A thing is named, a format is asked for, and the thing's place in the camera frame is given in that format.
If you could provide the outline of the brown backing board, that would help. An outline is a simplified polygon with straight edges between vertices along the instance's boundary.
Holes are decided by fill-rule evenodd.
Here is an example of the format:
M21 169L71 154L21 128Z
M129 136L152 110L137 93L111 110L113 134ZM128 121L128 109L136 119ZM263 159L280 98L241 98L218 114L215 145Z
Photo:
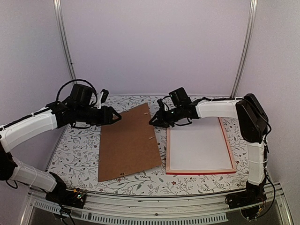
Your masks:
M122 119L102 126L98 181L145 171L162 164L149 105L144 103L121 113Z

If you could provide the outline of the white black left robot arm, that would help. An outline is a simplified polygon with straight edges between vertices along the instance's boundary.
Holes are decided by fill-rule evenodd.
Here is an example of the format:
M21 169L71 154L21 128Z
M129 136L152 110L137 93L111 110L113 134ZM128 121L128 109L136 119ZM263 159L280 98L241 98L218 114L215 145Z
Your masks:
M67 125L81 129L112 125L122 116L111 106L105 106L109 92L95 87L88 81L78 79L71 82L69 96L60 100L62 89L56 99L41 109L0 127L0 179L37 187L51 194L59 203L70 199L65 182L52 172L42 171L22 162L12 155L12 150L27 142Z

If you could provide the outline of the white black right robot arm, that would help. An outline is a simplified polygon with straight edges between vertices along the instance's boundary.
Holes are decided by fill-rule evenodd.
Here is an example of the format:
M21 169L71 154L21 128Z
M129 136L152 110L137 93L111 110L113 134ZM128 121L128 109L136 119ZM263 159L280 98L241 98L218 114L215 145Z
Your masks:
M269 118L253 93L234 98L202 97L192 100L183 87L168 93L173 107L166 105L165 99L157 100L158 110L149 124L159 128L189 126L194 120L221 118L234 120L248 151L248 179L250 188L243 193L242 200L253 204L260 198L258 187L263 187L268 179L268 140L272 131Z

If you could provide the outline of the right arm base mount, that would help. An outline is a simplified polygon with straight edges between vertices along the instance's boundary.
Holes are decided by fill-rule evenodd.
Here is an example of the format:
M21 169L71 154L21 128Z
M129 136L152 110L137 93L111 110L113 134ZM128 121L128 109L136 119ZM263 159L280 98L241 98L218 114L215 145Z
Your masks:
M275 186L272 184L274 191L273 199L270 206L266 209L267 196L264 191L265 180L258 186L246 182L246 190L227 194L225 197L225 203L229 206L229 209L242 208L255 204L253 207L241 209L241 215L248 221L257 220L263 217L269 212L275 201Z

